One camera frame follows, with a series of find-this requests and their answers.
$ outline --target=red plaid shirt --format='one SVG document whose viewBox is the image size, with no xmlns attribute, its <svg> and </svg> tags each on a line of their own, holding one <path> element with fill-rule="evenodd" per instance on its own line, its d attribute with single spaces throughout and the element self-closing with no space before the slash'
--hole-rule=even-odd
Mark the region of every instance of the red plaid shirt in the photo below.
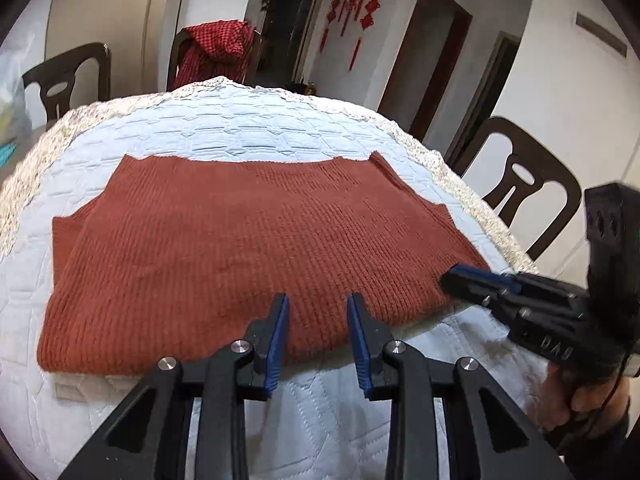
<svg viewBox="0 0 640 480">
<path fill-rule="evenodd" d="M 254 42 L 249 22 L 212 22 L 187 27 L 193 43 L 178 66 L 174 88 L 223 75 L 241 83 Z"/>
</svg>

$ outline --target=teal object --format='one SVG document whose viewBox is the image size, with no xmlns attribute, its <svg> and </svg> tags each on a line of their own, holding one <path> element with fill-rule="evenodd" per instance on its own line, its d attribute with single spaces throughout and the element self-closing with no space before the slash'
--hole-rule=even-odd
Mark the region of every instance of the teal object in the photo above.
<svg viewBox="0 0 640 480">
<path fill-rule="evenodd" d="M 6 164 L 9 160 L 9 157 L 13 155 L 15 151 L 15 144 L 5 144 L 4 146 L 0 146 L 0 168 Z"/>
</svg>

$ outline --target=rust-colored knit garment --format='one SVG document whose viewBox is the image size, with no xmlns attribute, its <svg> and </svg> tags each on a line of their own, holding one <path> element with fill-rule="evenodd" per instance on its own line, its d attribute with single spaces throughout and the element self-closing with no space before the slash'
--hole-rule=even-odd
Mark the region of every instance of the rust-colored knit garment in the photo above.
<svg viewBox="0 0 640 480">
<path fill-rule="evenodd" d="M 199 162 L 125 156 L 102 194 L 53 219 L 45 370 L 140 374 L 243 335 L 276 292 L 290 299 L 289 355 L 347 341 L 346 298 L 411 321 L 449 303 L 440 275 L 486 268 L 444 205 L 369 160 Z"/>
</svg>

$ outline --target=metal bolt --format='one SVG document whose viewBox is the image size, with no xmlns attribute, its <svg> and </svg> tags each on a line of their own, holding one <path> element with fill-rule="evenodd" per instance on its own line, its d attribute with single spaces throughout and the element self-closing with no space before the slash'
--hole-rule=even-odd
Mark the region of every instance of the metal bolt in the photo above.
<svg viewBox="0 0 640 480">
<path fill-rule="evenodd" d="M 244 339 L 236 339 L 231 343 L 231 351 L 236 354 L 244 354 L 251 350 L 251 343 L 245 341 Z"/>
<path fill-rule="evenodd" d="M 166 372 L 168 370 L 173 370 L 177 364 L 178 361 L 175 360 L 175 357 L 163 357 L 158 361 L 158 368 Z"/>
<path fill-rule="evenodd" d="M 386 351 L 391 352 L 392 354 L 401 354 L 405 350 L 406 345 L 398 339 L 396 339 L 395 341 L 389 341 L 386 344 Z"/>
<path fill-rule="evenodd" d="M 466 370 L 467 372 L 473 372 L 474 370 L 478 370 L 478 366 L 479 366 L 478 361 L 476 361 L 472 357 L 462 357 L 458 362 L 460 363 L 460 366 L 462 367 L 462 369 Z"/>
</svg>

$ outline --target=dark doorway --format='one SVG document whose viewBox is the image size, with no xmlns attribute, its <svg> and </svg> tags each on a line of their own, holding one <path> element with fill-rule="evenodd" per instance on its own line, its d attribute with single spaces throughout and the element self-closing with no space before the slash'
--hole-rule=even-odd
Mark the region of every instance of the dark doorway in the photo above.
<svg viewBox="0 0 640 480">
<path fill-rule="evenodd" d="M 317 0 L 269 0 L 255 83 L 284 88 L 294 81 Z"/>
<path fill-rule="evenodd" d="M 378 112 L 424 139 L 465 43 L 472 16 L 454 0 L 418 0 Z"/>
<path fill-rule="evenodd" d="M 516 59 L 519 44 L 518 38 L 505 32 L 500 33 L 494 47 L 494 53 L 484 71 L 476 94 L 444 157 L 450 168 L 456 167 L 460 155 L 469 146 L 482 123 L 491 117 L 513 66 L 513 61 Z"/>
</svg>

